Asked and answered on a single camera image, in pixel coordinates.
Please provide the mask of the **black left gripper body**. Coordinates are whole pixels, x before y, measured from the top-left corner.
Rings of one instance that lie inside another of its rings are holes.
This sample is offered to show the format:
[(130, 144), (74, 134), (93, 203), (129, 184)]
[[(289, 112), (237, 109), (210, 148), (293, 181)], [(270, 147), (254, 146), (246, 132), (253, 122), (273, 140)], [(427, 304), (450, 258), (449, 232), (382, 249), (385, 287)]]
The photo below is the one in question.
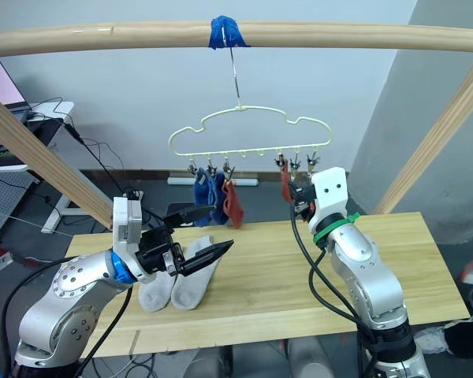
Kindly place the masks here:
[(166, 272), (170, 276), (178, 274), (184, 255), (181, 245), (173, 241), (172, 234), (172, 228), (158, 227), (141, 235), (136, 258), (145, 272)]

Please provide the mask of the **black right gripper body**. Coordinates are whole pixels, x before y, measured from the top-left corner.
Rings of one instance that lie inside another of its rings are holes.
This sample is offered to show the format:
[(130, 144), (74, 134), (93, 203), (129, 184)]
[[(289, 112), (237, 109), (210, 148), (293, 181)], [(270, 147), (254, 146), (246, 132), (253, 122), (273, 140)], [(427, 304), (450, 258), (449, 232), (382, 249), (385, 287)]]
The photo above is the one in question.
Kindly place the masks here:
[(311, 183), (299, 186), (300, 190), (297, 193), (290, 193), (293, 200), (294, 213), (304, 221), (310, 221), (316, 211), (315, 199), (317, 198), (317, 194), (315, 186)]

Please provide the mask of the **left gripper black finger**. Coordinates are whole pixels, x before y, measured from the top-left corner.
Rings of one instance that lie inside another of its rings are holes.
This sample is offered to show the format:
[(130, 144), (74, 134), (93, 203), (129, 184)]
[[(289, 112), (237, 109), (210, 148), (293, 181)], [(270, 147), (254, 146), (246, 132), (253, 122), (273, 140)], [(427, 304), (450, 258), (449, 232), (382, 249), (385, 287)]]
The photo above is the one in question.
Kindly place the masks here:
[(213, 205), (170, 204), (163, 221), (169, 228), (193, 227), (196, 222), (205, 225), (214, 209)]
[(212, 244), (195, 253), (195, 256), (188, 260), (182, 260), (177, 264), (177, 273), (182, 276), (190, 276), (208, 265), (216, 262), (234, 244), (234, 240)]

